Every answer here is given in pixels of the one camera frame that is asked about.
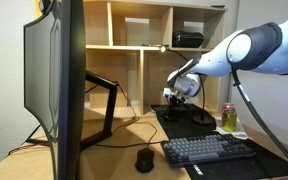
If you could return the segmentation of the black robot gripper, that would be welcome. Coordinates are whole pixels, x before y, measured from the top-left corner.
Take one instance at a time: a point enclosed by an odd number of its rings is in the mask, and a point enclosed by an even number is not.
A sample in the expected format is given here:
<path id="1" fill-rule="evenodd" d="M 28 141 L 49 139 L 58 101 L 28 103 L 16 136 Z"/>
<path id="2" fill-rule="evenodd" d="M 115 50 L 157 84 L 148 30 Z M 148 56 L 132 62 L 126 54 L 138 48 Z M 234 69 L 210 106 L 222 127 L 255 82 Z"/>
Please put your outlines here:
<path id="1" fill-rule="evenodd" d="M 169 96 L 167 98 L 167 102 L 168 102 L 168 108 L 167 111 L 164 114 L 164 117 L 166 118 L 166 120 L 171 119 L 178 119 L 178 113 L 177 111 L 172 111 L 174 110 L 176 107 L 182 105 L 184 103 L 184 101 L 181 98 L 178 98 L 177 96 Z"/>

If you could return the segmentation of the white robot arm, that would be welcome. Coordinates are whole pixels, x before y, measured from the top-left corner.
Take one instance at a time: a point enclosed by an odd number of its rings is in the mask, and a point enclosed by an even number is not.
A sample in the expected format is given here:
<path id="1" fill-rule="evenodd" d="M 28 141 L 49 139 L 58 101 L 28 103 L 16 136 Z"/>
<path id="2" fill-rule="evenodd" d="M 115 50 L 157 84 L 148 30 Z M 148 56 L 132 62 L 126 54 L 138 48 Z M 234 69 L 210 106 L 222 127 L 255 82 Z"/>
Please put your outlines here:
<path id="1" fill-rule="evenodd" d="M 233 69 L 288 75 L 288 19 L 232 33 L 210 52 L 173 71 L 167 85 L 191 98 L 199 93 L 200 83 L 189 74 L 219 77 Z"/>

